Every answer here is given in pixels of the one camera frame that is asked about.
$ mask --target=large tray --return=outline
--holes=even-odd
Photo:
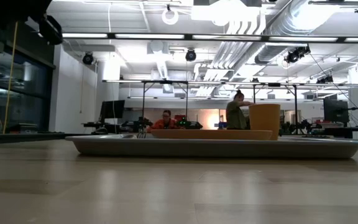
[[[212,139],[136,139],[132,136],[73,136],[82,154],[99,156],[285,157],[347,159],[358,141],[279,138],[278,141]]]

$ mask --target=electronic equipment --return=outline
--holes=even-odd
[[[288,52],[288,55],[284,58],[284,61],[286,61],[286,63],[295,63],[305,55],[310,54],[310,52],[309,45],[306,47],[297,47],[295,50],[290,50]]]
[[[93,53],[92,52],[86,52],[85,56],[82,58],[82,62],[85,65],[92,65],[94,62]]]
[[[153,123],[150,122],[149,119],[144,118],[142,119],[142,117],[139,117],[138,121],[125,121],[122,125],[121,125],[121,131],[126,131],[126,132],[130,132],[130,133],[138,133],[140,129],[142,129],[142,127],[146,127],[146,126],[152,126]]]
[[[106,118],[122,118],[124,105],[125,100],[104,101],[100,110],[100,123],[103,124]]]
[[[324,119],[331,122],[349,122],[347,102],[339,100],[324,99]]]
[[[201,129],[203,126],[198,121],[187,121],[186,118],[177,121],[176,125],[185,129]]]
[[[52,17],[47,15],[47,8],[52,0],[0,0],[0,29],[10,22],[27,21],[28,17],[39,24],[39,33],[50,45],[63,42],[62,27]]]
[[[192,62],[192,61],[196,60],[196,57],[197,57],[197,55],[196,55],[196,52],[194,51],[194,49],[187,50],[186,57],[185,57],[186,61]]]

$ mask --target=ceiling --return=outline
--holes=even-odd
[[[266,13],[266,21],[273,19],[288,0],[278,0],[275,5],[269,6]],[[165,6],[151,6],[144,4],[144,15],[139,4],[84,4],[75,0],[52,1],[48,8],[48,14],[56,18],[62,25],[64,32],[151,32],[151,33],[193,33],[193,34],[222,34],[227,32],[229,26],[216,26],[211,21],[194,21],[191,19],[192,0],[182,1],[182,6],[172,6],[180,11],[178,22],[168,25],[162,20],[162,12]],[[358,13],[354,13],[355,7],[341,8],[334,13],[326,22],[315,29],[309,35],[358,35]],[[108,15],[110,12],[110,29]],[[37,29],[36,24],[29,22],[28,25]],[[157,65],[149,60],[146,55],[148,40],[70,40],[65,44],[67,51],[75,51],[83,55],[81,50],[92,45],[113,45],[125,61],[121,67],[121,74],[126,77],[136,74],[150,74],[156,70]],[[166,61],[169,70],[188,70],[193,72],[197,63],[210,62],[216,55],[222,42],[206,41],[168,41],[170,47],[182,47],[183,50],[174,50],[170,60]],[[197,60],[186,62],[185,53],[187,48],[194,48]],[[347,80],[346,60],[354,60],[358,57],[358,44],[310,44],[311,54],[322,69],[338,67],[334,76],[338,82]],[[94,52],[99,60],[109,57],[109,52]],[[289,69],[277,65],[274,60],[271,65],[261,70],[263,76],[261,82],[275,82],[284,79],[305,82],[309,77],[321,72],[319,66],[309,56],[301,59]]]

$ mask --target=man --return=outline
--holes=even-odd
[[[245,130],[247,128],[247,120],[240,107],[250,105],[253,105],[253,103],[244,101],[244,94],[238,90],[234,100],[228,103],[226,107],[227,129]]]
[[[176,125],[177,121],[171,119],[171,111],[165,110],[162,113],[162,119],[154,122],[154,125],[147,129],[147,132],[153,129],[179,129]]]

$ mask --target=monitor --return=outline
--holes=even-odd
[[[349,122],[349,111],[346,101],[324,99],[324,120],[331,122]]]
[[[105,118],[122,118],[124,105],[125,100],[104,101],[100,110],[100,122],[104,123]]]

